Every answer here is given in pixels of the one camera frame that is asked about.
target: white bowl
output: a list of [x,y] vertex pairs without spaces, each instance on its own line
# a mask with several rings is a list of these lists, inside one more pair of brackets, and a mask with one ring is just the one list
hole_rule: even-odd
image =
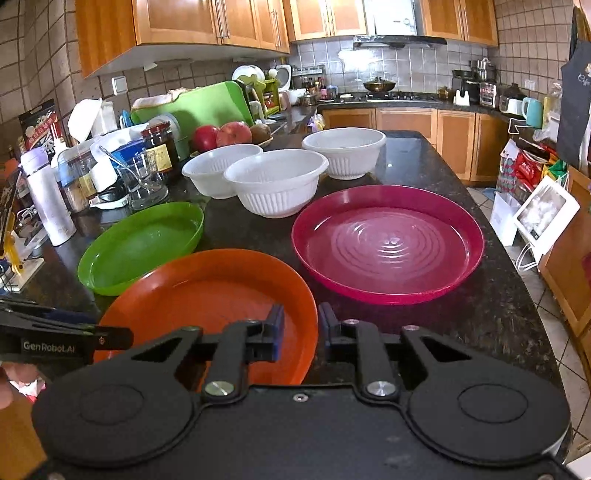
[[316,152],[274,150],[237,161],[224,172],[224,178],[247,210],[283,218],[299,212],[312,199],[320,174],[328,166],[326,157]]
[[261,147],[251,144],[214,148],[185,163],[183,175],[190,178],[195,188],[203,195],[215,199],[234,197],[236,192],[224,179],[224,170],[238,160],[261,152]]
[[337,180],[354,180],[375,168],[386,135],[370,128],[332,128],[305,137],[302,148],[329,159],[328,174]]

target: plastic container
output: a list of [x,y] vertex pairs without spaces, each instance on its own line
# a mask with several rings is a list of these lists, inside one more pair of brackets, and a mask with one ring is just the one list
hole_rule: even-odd
[[370,128],[332,128],[305,137],[301,146],[329,159],[328,174],[354,180],[375,168],[386,135]]
[[250,144],[215,148],[185,163],[183,175],[193,182],[201,194],[215,199],[227,199],[234,197],[236,192],[223,177],[224,171],[238,160],[260,153],[261,147]]
[[43,147],[23,153],[21,165],[27,175],[33,204],[49,240],[54,247],[61,245],[76,232],[74,222],[61,198],[56,178],[49,165],[49,158]]
[[274,150],[243,158],[224,172],[244,207],[267,218],[299,212],[329,166],[324,155],[307,150]]

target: glass cup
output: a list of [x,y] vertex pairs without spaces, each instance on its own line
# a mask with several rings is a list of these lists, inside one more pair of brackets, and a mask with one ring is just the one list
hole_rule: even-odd
[[156,162],[145,149],[136,153],[126,165],[127,168],[118,167],[117,171],[129,191],[133,210],[151,207],[168,196],[168,188],[161,183]]

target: upper cabinet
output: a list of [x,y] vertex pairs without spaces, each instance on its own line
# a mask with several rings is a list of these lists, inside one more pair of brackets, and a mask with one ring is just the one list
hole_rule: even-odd
[[425,35],[497,46],[493,0],[423,0]]
[[76,22],[84,76],[289,52],[281,0],[79,1]]
[[365,35],[362,0],[284,0],[291,41]]

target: apron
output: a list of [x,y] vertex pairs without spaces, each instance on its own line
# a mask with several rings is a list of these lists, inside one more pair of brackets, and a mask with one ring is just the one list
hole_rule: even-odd
[[556,147],[561,160],[578,168],[591,103],[591,43],[579,41],[561,71],[563,90]]

